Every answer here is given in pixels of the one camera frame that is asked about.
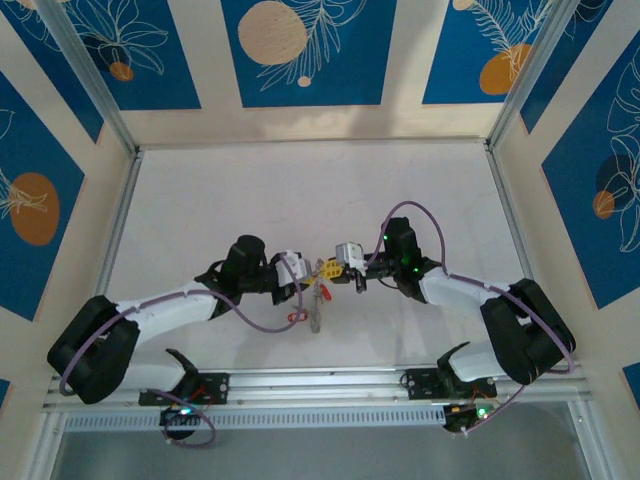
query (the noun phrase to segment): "white floor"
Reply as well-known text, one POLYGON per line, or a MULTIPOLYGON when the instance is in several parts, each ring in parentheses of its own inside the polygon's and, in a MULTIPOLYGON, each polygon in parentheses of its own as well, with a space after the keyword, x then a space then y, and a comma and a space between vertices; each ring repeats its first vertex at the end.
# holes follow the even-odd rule
MULTIPOLYGON (((242 234, 262 238, 268 258, 290 248, 314 263, 345 241, 372 251, 381 222, 406 199, 441 223, 453 271, 494 281, 522 277, 479 143, 235 144, 145 153, 108 296, 180 287, 224 259, 242 234)), ((428 219, 411 207, 398 214, 411 220, 423 254, 439 259, 428 219)), ((158 355, 177 348, 201 368, 366 367, 433 363, 462 341, 486 338, 479 316, 422 305, 377 282, 362 295, 353 285, 330 289, 319 334, 304 323, 263 334, 229 313, 144 348, 158 355)), ((256 322, 280 326, 293 303, 273 307, 268 295, 252 295, 240 306, 256 322)))

